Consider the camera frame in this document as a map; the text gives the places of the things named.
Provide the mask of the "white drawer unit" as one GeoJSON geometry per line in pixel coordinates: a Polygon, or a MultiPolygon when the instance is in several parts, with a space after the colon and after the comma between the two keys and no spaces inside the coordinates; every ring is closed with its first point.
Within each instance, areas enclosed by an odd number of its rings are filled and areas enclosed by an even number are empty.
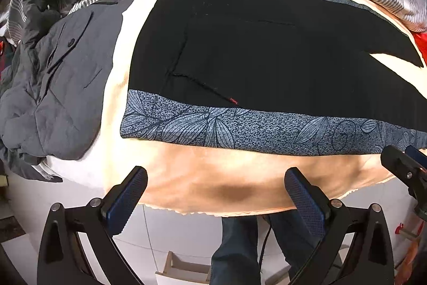
{"type": "MultiPolygon", "coordinates": [[[[290,284],[289,266],[280,267],[275,271],[262,268],[260,279],[262,284],[290,284]]],[[[157,284],[209,284],[211,266],[199,260],[187,262],[168,251],[164,266],[155,273],[157,284]]]]}

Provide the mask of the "black pants with patterned trim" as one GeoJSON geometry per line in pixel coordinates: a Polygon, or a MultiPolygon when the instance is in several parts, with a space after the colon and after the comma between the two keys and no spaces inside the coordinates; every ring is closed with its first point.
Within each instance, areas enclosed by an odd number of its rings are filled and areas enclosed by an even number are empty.
{"type": "Polygon", "coordinates": [[[352,0],[157,0],[120,134],[280,155],[424,148],[423,67],[406,33],[352,0]]]}

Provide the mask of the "peach bed sheet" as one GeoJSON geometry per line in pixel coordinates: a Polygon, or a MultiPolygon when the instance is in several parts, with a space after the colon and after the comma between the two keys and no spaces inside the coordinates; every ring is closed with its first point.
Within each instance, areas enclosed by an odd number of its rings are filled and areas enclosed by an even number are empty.
{"type": "Polygon", "coordinates": [[[42,162],[45,170],[87,187],[109,189],[134,166],[143,166],[148,172],[148,188],[142,204],[183,214],[224,217],[290,209],[292,201],[284,191],[283,178],[291,167],[298,167],[330,198],[342,198],[393,179],[377,154],[273,155],[122,138],[119,126],[127,99],[131,55],[155,2],[134,0],[124,12],[96,140],[77,161],[47,157],[42,162]]]}

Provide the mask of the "red embroidered pillow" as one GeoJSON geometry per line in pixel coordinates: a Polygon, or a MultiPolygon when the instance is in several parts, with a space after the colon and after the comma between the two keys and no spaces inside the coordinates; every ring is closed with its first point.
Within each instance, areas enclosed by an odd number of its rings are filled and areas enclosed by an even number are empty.
{"type": "Polygon", "coordinates": [[[427,33],[414,33],[412,32],[413,38],[416,42],[418,50],[421,52],[423,60],[427,63],[427,33]]]}

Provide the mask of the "grey button jacket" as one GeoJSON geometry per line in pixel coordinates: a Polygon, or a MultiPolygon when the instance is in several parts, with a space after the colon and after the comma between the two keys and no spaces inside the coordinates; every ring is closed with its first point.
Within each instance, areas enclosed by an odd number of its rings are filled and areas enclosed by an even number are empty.
{"type": "Polygon", "coordinates": [[[69,0],[23,0],[22,38],[1,77],[1,161],[16,175],[43,182],[52,155],[77,160],[95,140],[104,88],[134,0],[100,0],[68,15],[69,0]]]}

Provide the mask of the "person legs in jeans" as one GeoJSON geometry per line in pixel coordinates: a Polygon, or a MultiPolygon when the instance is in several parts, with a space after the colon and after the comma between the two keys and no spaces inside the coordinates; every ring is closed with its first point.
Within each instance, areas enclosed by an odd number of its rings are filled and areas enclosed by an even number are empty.
{"type": "MultiPolygon", "coordinates": [[[[305,265],[319,239],[308,231],[296,210],[266,216],[276,241],[290,265],[290,278],[305,265]]],[[[222,243],[211,258],[211,284],[261,283],[256,216],[222,219],[222,243]]]]}

